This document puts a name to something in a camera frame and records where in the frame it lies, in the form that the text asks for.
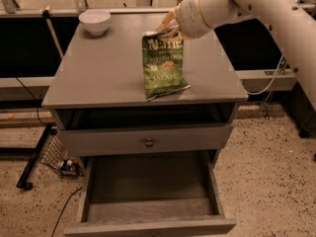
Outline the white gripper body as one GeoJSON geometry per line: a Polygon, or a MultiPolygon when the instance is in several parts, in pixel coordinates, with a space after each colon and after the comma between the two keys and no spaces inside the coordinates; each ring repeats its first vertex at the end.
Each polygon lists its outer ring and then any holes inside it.
{"type": "Polygon", "coordinates": [[[183,35],[199,39],[212,30],[211,5],[212,0],[183,0],[178,5],[176,20],[183,35]]]}

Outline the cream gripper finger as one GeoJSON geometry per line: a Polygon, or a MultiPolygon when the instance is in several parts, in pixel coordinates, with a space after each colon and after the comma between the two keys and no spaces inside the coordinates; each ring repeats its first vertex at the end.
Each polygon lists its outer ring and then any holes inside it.
{"type": "Polygon", "coordinates": [[[179,27],[178,20],[177,20],[177,8],[173,8],[169,11],[163,20],[158,24],[156,30],[157,31],[171,31],[177,29],[179,27]]]}
{"type": "Polygon", "coordinates": [[[158,34],[160,40],[182,40],[183,35],[179,29],[169,29],[158,34]]]}

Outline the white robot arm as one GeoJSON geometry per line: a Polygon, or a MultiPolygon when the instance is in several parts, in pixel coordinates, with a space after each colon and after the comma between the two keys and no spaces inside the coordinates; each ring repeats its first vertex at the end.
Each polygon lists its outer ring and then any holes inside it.
{"type": "Polygon", "coordinates": [[[296,70],[296,78],[316,109],[316,21],[295,0],[183,0],[157,31],[199,39],[225,24],[258,19],[296,70]]]}

